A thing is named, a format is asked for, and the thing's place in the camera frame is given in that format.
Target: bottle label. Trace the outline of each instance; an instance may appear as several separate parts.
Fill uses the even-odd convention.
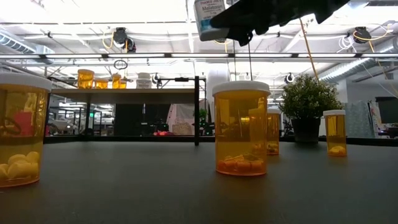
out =
[[[223,0],[196,0],[195,9],[200,31],[212,29],[210,20],[225,10]]]

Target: white column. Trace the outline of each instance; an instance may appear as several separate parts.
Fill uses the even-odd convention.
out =
[[[215,115],[215,105],[213,98],[213,87],[218,84],[230,81],[231,77],[229,76],[228,72],[228,64],[220,64],[220,63],[209,64],[209,72],[207,73],[206,79],[207,79],[206,97],[210,106],[211,119],[212,122],[214,122],[216,115]]]
[[[348,103],[348,94],[347,94],[347,81],[346,79],[340,80],[337,83],[337,100],[342,103]]]

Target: orange pill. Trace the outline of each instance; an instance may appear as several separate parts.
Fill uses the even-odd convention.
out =
[[[235,161],[234,160],[225,161],[225,166],[228,170],[235,170]]]
[[[237,161],[236,168],[238,172],[249,172],[251,169],[251,165],[249,161]]]
[[[260,172],[264,170],[264,162],[262,161],[252,161],[251,170],[254,172]]]
[[[225,164],[225,162],[222,161],[222,160],[218,161],[218,163],[217,163],[217,169],[219,169],[219,170],[226,170],[226,164]]]

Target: potted plant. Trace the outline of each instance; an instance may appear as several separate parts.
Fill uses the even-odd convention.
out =
[[[336,86],[302,75],[284,87],[279,109],[292,121],[296,142],[318,143],[320,118],[326,110],[341,109]]]
[[[206,127],[208,126],[208,123],[206,122],[206,117],[207,117],[207,110],[200,109],[199,110],[199,130],[200,130],[200,135],[203,135],[203,132],[205,131]]]

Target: rope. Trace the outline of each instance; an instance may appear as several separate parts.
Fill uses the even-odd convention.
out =
[[[304,25],[303,25],[303,21],[301,20],[301,18],[300,18],[300,24],[301,24],[301,30],[302,30],[303,35],[304,35],[305,45],[307,46],[308,56],[310,56],[311,65],[312,65],[312,70],[313,70],[313,72],[314,72],[314,74],[315,74],[315,77],[316,77],[317,80],[319,81],[318,73],[317,73],[317,70],[315,69],[315,66],[314,66],[314,64],[313,64],[313,59],[312,59],[312,56],[311,56],[310,46],[308,45],[307,35],[305,34]]]

